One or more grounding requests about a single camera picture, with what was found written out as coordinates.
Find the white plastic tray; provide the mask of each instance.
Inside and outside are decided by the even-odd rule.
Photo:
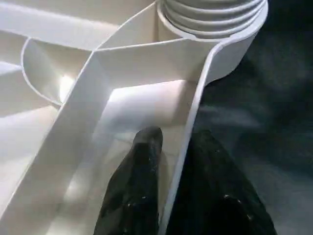
[[[152,0],[0,2],[0,234],[92,235],[107,183],[149,125],[164,134],[160,234],[203,88],[267,16],[222,40],[182,35]]]

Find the white plastic part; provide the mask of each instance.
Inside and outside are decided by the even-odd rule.
[[[221,1],[226,5],[232,2]],[[37,38],[31,27],[22,26],[27,20],[20,21],[18,27],[25,30],[25,36],[35,39],[12,30],[3,32],[3,38],[0,34],[0,42],[7,45],[0,45],[0,58],[6,62],[0,63],[0,79],[16,73],[19,82],[14,90],[21,91],[3,92],[2,100],[9,100],[9,104],[2,104],[6,119],[0,120],[0,127],[4,123],[5,137],[16,133],[5,149],[5,159],[29,156],[22,164],[12,158],[8,169],[16,172],[15,177],[0,185],[0,189],[6,188],[6,195],[0,198],[1,235],[92,235],[110,176],[129,151],[135,133],[149,125],[160,126],[164,133],[159,234],[165,234],[204,86],[236,68],[268,12],[265,2],[245,29],[225,39],[208,40],[171,24],[163,14],[162,1],[121,2],[81,1],[69,7],[72,0],[56,0],[53,4],[10,1],[6,14],[14,12],[14,4],[14,9],[21,7],[25,12],[35,9],[44,15],[53,12],[58,17],[69,16],[68,23],[73,17],[100,22],[105,18],[104,22],[117,27],[101,42],[97,39],[100,43],[96,47],[67,33],[64,37],[72,38],[75,46],[64,43],[68,41],[57,34]],[[203,2],[214,5],[212,1]],[[0,28],[5,29],[6,23],[0,23]],[[43,37],[45,32],[38,32],[38,37]],[[72,76],[74,84],[68,95],[61,96],[60,77],[64,74]],[[23,75],[36,92],[27,86]],[[3,81],[4,91],[14,87],[10,83],[14,79]],[[63,99],[57,114],[49,104],[57,107]],[[20,110],[22,116],[16,116]],[[25,114],[29,118],[21,118],[27,110],[31,110]],[[38,128],[34,127],[34,139],[27,138],[29,129],[23,128],[29,125]],[[30,150],[21,148],[15,154],[18,144]]]
[[[251,25],[266,0],[164,0],[164,19],[185,33],[203,39],[222,39]]]

